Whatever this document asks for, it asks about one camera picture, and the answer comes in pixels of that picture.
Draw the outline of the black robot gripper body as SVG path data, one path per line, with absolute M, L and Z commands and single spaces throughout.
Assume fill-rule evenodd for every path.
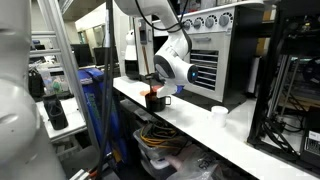
M 147 74 L 145 79 L 147 84 L 150 86 L 163 86 L 165 83 L 165 80 L 161 78 L 157 72 Z

